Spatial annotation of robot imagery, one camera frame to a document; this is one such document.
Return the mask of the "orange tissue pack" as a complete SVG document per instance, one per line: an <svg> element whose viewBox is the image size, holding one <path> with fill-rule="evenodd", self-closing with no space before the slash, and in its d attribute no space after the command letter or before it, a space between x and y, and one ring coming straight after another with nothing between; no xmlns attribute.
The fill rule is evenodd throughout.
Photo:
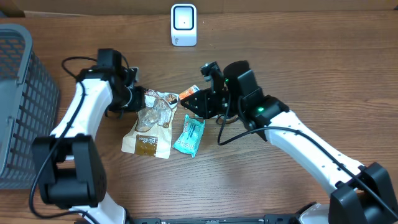
<svg viewBox="0 0 398 224"><path fill-rule="evenodd" d="M196 85L192 85L191 87L189 87L188 89L179 94L179 99L183 100L184 98L198 92L199 90L200 90L199 87L197 87Z"/></svg>

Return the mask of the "brown snack bag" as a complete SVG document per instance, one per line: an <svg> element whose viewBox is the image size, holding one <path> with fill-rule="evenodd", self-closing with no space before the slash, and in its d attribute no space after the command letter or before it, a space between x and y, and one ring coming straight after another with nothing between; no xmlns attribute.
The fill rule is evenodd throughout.
<svg viewBox="0 0 398 224"><path fill-rule="evenodd" d="M122 152L168 159L172 144L172 121L179 96L146 90L146 107L137 112L132 129L123 137Z"/></svg>

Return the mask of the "teal wipes packet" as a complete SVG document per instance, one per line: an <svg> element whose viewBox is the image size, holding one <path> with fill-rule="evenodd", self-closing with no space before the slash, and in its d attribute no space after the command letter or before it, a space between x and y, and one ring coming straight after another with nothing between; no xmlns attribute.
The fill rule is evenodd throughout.
<svg viewBox="0 0 398 224"><path fill-rule="evenodd" d="M196 156L205 129L205 120L199 121L189 117L184 117L183 131L173 144L173 148L183 154Z"/></svg>

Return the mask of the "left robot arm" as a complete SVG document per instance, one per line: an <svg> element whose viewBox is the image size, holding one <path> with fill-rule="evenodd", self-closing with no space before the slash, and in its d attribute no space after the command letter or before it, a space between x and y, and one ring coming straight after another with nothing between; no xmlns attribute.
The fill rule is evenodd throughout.
<svg viewBox="0 0 398 224"><path fill-rule="evenodd" d="M80 215L85 223L133 223L128 210L107 192L106 172L95 145L108 112L137 113L145 107L136 86L139 73L114 49L99 49L95 65L72 74L75 95L63 119L46 137L32 143L37 173L29 209L41 219Z"/></svg>

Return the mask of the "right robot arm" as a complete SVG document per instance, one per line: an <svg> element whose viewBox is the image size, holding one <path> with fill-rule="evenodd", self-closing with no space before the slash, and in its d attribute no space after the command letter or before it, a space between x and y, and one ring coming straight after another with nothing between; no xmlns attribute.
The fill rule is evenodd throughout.
<svg viewBox="0 0 398 224"><path fill-rule="evenodd" d="M395 223L397 198L388 171L378 163L365 166L306 127L278 98L265 95L245 60L220 69L202 66L211 86L182 99L201 118L237 116L246 134L258 134L283 150L323 187L329 203L310 203L296 213L266 215L265 223Z"/></svg>

